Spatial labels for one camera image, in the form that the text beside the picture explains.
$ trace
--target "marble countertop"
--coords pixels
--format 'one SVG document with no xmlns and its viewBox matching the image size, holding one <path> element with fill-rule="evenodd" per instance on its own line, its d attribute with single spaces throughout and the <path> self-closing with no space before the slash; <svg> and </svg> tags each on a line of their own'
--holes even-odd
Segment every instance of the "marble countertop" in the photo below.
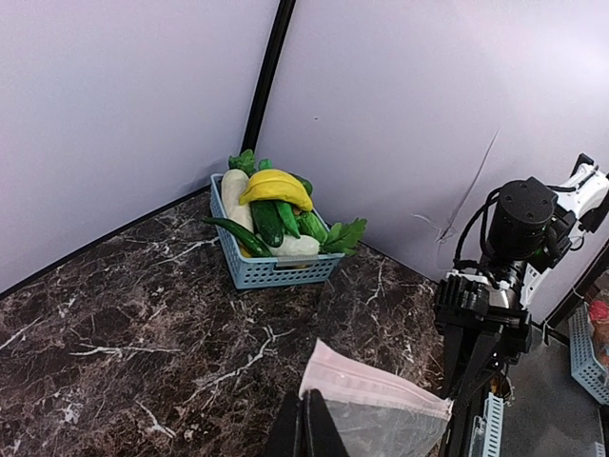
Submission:
<svg viewBox="0 0 609 457">
<path fill-rule="evenodd" d="M 323 284 L 238 291 L 208 199 L 0 302 L 0 455 L 260 455 L 316 338 L 438 387 L 433 283 L 361 246 Z"/>
</svg>

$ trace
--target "plastic bag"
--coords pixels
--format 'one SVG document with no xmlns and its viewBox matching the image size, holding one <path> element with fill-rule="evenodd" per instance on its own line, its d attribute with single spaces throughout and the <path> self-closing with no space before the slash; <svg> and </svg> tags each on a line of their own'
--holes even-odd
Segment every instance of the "plastic bag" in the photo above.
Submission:
<svg viewBox="0 0 609 457">
<path fill-rule="evenodd" d="M 601 300 L 595 300 L 588 309 L 592 324 L 592 342 L 595 356 L 605 368 L 604 385 L 609 386 L 609 307 Z"/>
<path fill-rule="evenodd" d="M 300 396 L 318 389 L 350 457 L 422 457 L 442 438 L 452 401 L 377 368 L 347 359 L 318 340 Z"/>
</svg>

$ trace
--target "cucumber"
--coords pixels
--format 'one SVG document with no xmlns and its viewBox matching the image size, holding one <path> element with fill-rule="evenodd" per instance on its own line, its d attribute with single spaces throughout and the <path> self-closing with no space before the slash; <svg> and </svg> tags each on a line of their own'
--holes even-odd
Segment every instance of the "cucumber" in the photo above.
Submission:
<svg viewBox="0 0 609 457">
<path fill-rule="evenodd" d="M 235 238 L 237 238 L 237 240 L 241 242 L 242 245 L 246 247 L 249 252 L 251 252 L 254 257 L 273 256 L 266 245 L 256 238 L 256 235 L 235 221 L 219 217 L 207 217 L 203 220 L 203 222 L 228 230 Z"/>
<path fill-rule="evenodd" d="M 306 190 L 307 194 L 310 195 L 311 193 L 313 193 L 313 185 L 311 184 L 311 182 L 309 180 L 304 179 L 302 176 L 299 176 L 298 174 L 294 174 L 294 173 L 289 173 L 289 174 L 291 174 L 292 176 L 294 176 L 296 179 L 298 179 L 301 182 L 301 184 L 303 185 L 304 190 Z"/>
<path fill-rule="evenodd" d="M 312 212 L 304 211 L 298 217 L 298 228 L 304 235 L 309 235 L 315 238 L 320 244 L 325 243 L 327 240 L 327 228 L 324 223 L 320 221 Z"/>
<path fill-rule="evenodd" d="M 282 220 L 287 233 L 294 238 L 300 238 L 301 233 L 298 231 L 298 222 L 296 222 L 296 216 L 294 215 L 294 211 L 292 211 L 292 206 L 288 202 L 275 200 L 275 208 L 277 208 L 277 213 L 279 214 L 279 218 Z"/>
<path fill-rule="evenodd" d="M 260 200 L 249 204 L 254 226 L 263 241 L 273 248 L 278 248 L 284 241 L 284 226 L 279 217 L 275 202 Z"/>
</svg>

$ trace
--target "gray wall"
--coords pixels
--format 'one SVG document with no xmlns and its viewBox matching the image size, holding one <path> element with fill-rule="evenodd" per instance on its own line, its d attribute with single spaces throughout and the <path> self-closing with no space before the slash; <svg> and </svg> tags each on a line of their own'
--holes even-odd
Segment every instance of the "gray wall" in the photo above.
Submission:
<svg viewBox="0 0 609 457">
<path fill-rule="evenodd" d="M 276 8 L 3 2 L 0 291 L 226 169 Z"/>
<path fill-rule="evenodd" d="M 608 12 L 590 0 L 300 1 L 258 152 L 309 177 L 327 219 L 367 217 L 368 243 L 439 279 L 489 190 L 560 183 L 582 150 L 609 171 Z M 536 319 L 608 236 L 609 221 L 557 267 Z"/>
</svg>

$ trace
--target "leafy green vegetable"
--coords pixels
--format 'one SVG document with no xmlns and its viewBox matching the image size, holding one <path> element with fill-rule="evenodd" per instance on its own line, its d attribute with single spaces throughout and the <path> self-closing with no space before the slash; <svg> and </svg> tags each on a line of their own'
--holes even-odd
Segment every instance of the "leafy green vegetable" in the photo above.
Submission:
<svg viewBox="0 0 609 457">
<path fill-rule="evenodd" d="M 261 159 L 260 162 L 258 162 L 258 169 L 272 169 L 273 168 L 273 163 L 271 162 L 270 159 Z"/>
<path fill-rule="evenodd" d="M 256 158 L 254 157 L 254 151 L 251 149 L 244 150 L 241 155 L 228 157 L 228 167 L 230 169 L 240 169 L 244 171 L 247 176 L 251 176 L 256 172 Z"/>
<path fill-rule="evenodd" d="M 321 251 L 326 254 L 344 252 L 345 254 L 355 254 L 354 248 L 363 237 L 366 219 L 356 219 L 351 224 L 336 223 L 327 234 L 327 239 L 321 247 Z"/>
</svg>

